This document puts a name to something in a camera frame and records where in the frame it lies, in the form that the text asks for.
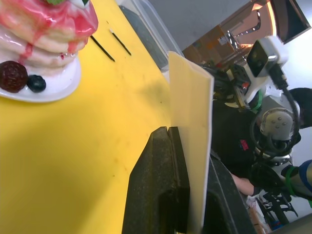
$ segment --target cardboard box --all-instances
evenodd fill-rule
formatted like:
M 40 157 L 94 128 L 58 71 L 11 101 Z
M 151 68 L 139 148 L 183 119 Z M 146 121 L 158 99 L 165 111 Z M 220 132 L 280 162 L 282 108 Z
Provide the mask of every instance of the cardboard box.
M 218 25 L 187 47 L 183 54 L 188 60 L 195 63 L 213 61 L 218 64 L 234 52 L 235 49 L 230 44 L 225 32 Z

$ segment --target white robot part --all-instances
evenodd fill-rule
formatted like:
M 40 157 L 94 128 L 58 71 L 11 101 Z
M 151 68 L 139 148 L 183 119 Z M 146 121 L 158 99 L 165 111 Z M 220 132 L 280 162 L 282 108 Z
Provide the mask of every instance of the white robot part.
M 262 110 L 259 114 L 260 131 L 263 135 L 272 134 L 273 140 L 287 141 L 293 136 L 293 112 L 284 95 L 281 97 L 267 96 L 262 100 Z
M 250 103 L 259 90 L 266 87 L 268 95 L 281 96 L 281 91 L 274 91 L 274 84 L 269 76 L 269 70 L 273 65 L 279 64 L 281 67 L 288 61 L 288 51 L 283 43 L 276 36 L 268 36 L 257 40 L 250 51 L 247 64 L 244 66 L 250 78 L 251 85 L 245 95 L 245 100 Z
M 267 111 L 262 119 L 261 133 L 272 135 L 273 140 L 290 140 L 293 128 L 293 114 L 285 108 L 274 108 Z

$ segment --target camera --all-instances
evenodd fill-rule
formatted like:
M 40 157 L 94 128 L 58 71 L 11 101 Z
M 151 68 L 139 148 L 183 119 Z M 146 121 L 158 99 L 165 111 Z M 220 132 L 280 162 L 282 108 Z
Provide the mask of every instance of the camera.
M 247 63 L 254 77 L 268 76 L 269 70 L 275 64 L 282 67 L 287 60 L 287 50 L 277 36 L 257 40 L 247 57 Z

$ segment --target black stick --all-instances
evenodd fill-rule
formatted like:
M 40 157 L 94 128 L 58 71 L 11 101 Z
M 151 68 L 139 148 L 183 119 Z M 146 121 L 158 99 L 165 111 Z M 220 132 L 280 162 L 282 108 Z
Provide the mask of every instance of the black stick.
M 132 54 L 131 54 L 130 51 L 127 49 L 127 47 L 125 46 L 125 44 L 122 43 L 122 41 L 117 37 L 117 35 L 113 32 L 113 30 L 110 29 L 109 31 L 110 31 L 111 34 L 113 34 L 113 36 L 118 40 L 118 42 L 122 45 L 122 47 L 128 52 L 128 54 L 132 56 Z
M 109 57 L 111 61 L 115 62 L 115 59 L 103 48 L 103 46 L 101 46 L 101 44 L 93 36 L 90 37 L 95 42 L 95 44 L 107 55 L 107 57 Z

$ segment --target yellow surface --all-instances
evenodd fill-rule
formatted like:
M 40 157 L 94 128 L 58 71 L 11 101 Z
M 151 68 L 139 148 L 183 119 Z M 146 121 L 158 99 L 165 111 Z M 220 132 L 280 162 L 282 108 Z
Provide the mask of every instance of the yellow surface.
M 90 40 L 71 96 L 0 98 L 1 234 L 121 233 L 130 172 L 150 133 L 170 125 L 169 85 L 152 58 L 114 0 L 93 4 L 95 37 L 116 63 Z

